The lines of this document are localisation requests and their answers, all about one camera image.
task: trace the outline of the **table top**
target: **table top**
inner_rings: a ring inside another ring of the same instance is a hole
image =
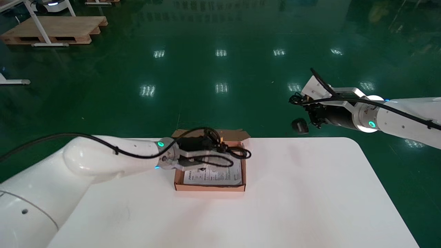
[[[355,141],[244,144],[245,192],[176,192],[161,169],[92,185],[49,247],[418,247]]]
[[[0,12],[9,9],[20,2],[23,2],[23,0],[0,0]]]

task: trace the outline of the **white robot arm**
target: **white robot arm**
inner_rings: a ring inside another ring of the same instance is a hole
[[[158,142],[90,136],[109,146],[90,138],[71,140],[0,185],[0,247],[46,247],[91,184],[158,168],[229,167],[231,157],[251,156],[243,148],[239,152],[244,153],[232,154],[231,147],[211,131],[216,135],[208,132],[198,138]]]
[[[311,70],[314,76],[290,103],[303,106],[315,127],[333,124],[369,133],[380,130],[441,149],[441,97],[385,100],[366,96],[357,88],[332,88]],[[307,130],[304,120],[292,125],[299,132]]]

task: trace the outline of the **green floor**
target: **green floor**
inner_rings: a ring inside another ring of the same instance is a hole
[[[100,9],[73,0],[77,15],[109,22],[90,45],[0,42],[3,74],[32,82],[0,88],[0,153],[56,132],[162,137],[211,126],[296,137],[290,122],[307,114],[288,98],[309,67],[332,86],[384,98],[441,96],[441,6],[416,2],[122,0]],[[0,31],[15,25],[14,16],[0,18]],[[323,136],[358,142],[420,247],[441,247],[439,150],[380,132],[311,128],[309,137]],[[66,142],[14,156],[0,181]]]

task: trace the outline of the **cardboard box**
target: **cardboard box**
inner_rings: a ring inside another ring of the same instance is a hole
[[[187,130],[178,129],[176,130],[172,137],[176,138],[179,135],[183,134]],[[242,144],[243,140],[250,138],[250,135],[243,131],[242,129],[238,130],[216,130],[219,135],[222,137],[225,144],[235,147],[240,146],[244,147]],[[203,130],[194,131],[188,134],[186,137],[199,137],[204,135]],[[177,191],[228,191],[228,192],[244,192],[245,186],[247,184],[247,169],[245,159],[240,160],[240,164],[242,166],[242,184],[238,185],[188,185],[183,184],[184,182],[184,171],[176,170],[175,172],[175,189]]]

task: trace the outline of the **paper document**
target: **paper document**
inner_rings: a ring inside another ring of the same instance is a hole
[[[228,168],[188,170],[184,173],[184,184],[238,185],[242,184],[240,159],[229,157],[234,165]]]

